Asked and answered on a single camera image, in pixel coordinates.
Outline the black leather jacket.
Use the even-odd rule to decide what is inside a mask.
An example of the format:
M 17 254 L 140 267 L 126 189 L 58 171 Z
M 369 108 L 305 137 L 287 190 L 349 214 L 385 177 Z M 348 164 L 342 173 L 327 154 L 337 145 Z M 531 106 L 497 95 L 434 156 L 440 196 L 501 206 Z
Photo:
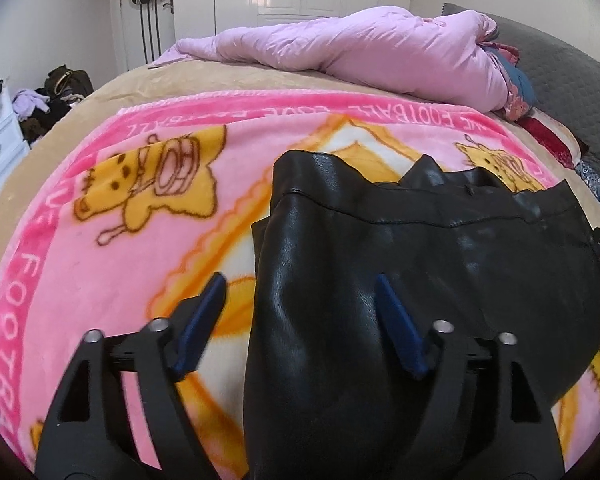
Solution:
M 554 404 L 600 348 L 600 246 L 568 184 L 512 192 L 422 157 L 374 183 L 290 151 L 252 229 L 256 292 L 244 393 L 253 479 L 399 479 L 408 379 L 374 308 L 388 276 L 421 330 L 511 332 Z

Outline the colourful folded clothes pile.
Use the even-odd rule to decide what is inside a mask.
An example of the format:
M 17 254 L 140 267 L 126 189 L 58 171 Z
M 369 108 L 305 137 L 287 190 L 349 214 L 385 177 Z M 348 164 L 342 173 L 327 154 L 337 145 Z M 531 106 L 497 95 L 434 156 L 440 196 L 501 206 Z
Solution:
M 507 101 L 498 114 L 526 130 L 562 166 L 575 170 L 585 145 L 559 120 L 539 109 L 531 80 L 518 67 L 519 51 L 498 42 L 483 42 L 480 47 L 498 64 L 506 80 Z

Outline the dark clothes pile on floor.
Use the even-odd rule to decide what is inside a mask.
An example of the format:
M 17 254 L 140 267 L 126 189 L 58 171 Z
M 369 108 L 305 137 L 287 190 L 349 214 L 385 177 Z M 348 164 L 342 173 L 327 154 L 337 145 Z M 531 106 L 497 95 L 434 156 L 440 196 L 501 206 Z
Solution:
M 24 140 L 30 146 L 38 142 L 93 92 L 85 70 L 72 70 L 65 65 L 51 70 L 42 87 L 18 90 L 12 98 L 12 108 Z

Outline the grey quilted headboard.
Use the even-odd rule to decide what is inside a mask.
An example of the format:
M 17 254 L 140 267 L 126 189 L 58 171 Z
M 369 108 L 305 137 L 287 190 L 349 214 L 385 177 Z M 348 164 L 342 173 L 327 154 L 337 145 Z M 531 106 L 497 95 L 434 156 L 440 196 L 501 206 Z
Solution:
M 588 161 L 600 171 L 600 62 L 542 30 L 489 16 L 498 24 L 498 40 L 519 50 L 540 109 L 588 146 Z

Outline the light pink quilted duvet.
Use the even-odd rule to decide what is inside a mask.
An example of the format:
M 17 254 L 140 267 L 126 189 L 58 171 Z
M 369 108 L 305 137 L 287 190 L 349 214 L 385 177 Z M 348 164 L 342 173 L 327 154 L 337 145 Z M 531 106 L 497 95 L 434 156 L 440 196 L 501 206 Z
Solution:
M 474 10 L 421 18 L 400 6 L 374 6 L 343 18 L 235 27 L 178 40 L 157 60 L 260 64 L 284 72 L 313 70 L 396 94 L 501 110 L 509 81 L 483 47 L 496 24 Z

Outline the pink cartoon fleece blanket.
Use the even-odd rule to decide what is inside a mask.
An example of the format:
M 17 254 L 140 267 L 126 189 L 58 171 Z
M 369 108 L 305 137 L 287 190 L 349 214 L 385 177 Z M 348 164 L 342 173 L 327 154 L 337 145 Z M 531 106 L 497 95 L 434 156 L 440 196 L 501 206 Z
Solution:
M 600 456 L 600 231 L 471 108 L 122 110 L 0 264 L 0 479 L 561 479 Z

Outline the beige bed sheet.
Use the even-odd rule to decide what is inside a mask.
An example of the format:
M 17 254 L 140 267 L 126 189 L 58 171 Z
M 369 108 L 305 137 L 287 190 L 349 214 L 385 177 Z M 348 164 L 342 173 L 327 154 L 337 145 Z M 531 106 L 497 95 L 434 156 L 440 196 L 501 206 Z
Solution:
M 256 286 L 251 227 L 289 150 L 335 154 L 373 182 L 398 180 L 422 155 L 486 168 L 515 191 L 567 181 L 600 226 L 576 173 L 501 119 L 314 75 L 184 62 L 106 84 L 9 178 L 0 312 L 55 312 L 60 292 L 84 312 L 163 316 L 222 272 L 236 328 Z

